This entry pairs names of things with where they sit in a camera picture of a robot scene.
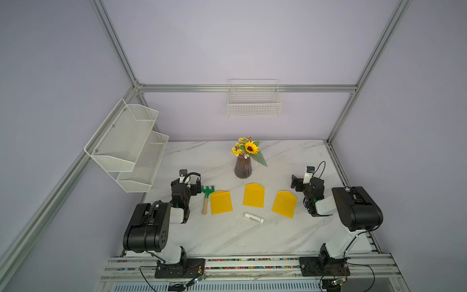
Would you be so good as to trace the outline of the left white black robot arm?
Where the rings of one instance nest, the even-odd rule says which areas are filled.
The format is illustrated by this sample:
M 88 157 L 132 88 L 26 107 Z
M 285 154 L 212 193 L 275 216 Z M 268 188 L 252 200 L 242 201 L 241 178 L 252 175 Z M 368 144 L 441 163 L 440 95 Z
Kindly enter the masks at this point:
M 163 264 L 177 265 L 186 258 L 181 246 L 169 241 L 171 225 L 188 222 L 190 199 L 201 193 L 201 175 L 180 174 L 171 182 L 171 201 L 137 204 L 123 236 L 125 251 L 147 253 Z

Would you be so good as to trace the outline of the white glue stick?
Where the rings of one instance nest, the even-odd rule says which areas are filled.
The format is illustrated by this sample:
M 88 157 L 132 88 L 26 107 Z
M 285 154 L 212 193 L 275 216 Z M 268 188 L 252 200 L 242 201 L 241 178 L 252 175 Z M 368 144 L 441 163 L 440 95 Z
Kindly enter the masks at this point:
M 265 221 L 264 218 L 259 217 L 257 215 L 252 214 L 252 213 L 249 213 L 249 212 L 245 212 L 243 215 L 244 215 L 245 218 L 247 218 L 249 220 L 253 220 L 253 221 L 255 221 L 257 223 L 260 223 L 260 224 L 263 224 L 264 221 Z

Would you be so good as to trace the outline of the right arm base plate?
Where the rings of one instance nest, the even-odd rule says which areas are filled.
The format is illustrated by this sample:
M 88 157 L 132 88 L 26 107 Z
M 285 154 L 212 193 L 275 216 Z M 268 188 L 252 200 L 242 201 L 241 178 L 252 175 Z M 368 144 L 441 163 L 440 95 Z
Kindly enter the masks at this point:
M 347 263 L 343 259 L 300 257 L 299 266 L 303 277 L 350 275 Z

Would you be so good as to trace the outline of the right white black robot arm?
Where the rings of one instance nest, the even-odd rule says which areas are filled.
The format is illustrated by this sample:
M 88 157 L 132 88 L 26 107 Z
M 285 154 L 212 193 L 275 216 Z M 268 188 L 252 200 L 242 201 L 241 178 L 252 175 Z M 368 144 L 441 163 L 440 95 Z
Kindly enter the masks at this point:
M 324 180 L 315 176 L 291 176 L 291 188 L 304 194 L 304 206 L 313 217 L 330 217 L 337 214 L 341 225 L 333 237 L 321 246 L 317 257 L 322 266 L 341 264 L 357 239 L 378 229 L 383 223 L 383 213 L 366 190 L 361 187 L 334 187 L 332 195 L 324 196 Z

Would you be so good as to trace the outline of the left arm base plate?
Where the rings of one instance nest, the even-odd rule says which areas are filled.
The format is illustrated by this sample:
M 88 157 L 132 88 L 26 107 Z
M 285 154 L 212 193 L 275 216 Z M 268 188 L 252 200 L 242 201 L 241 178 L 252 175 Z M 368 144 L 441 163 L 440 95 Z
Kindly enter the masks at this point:
M 158 261 L 154 277 L 156 279 L 191 279 L 205 269 L 206 260 L 197 258 L 181 259 L 178 264 L 163 264 Z

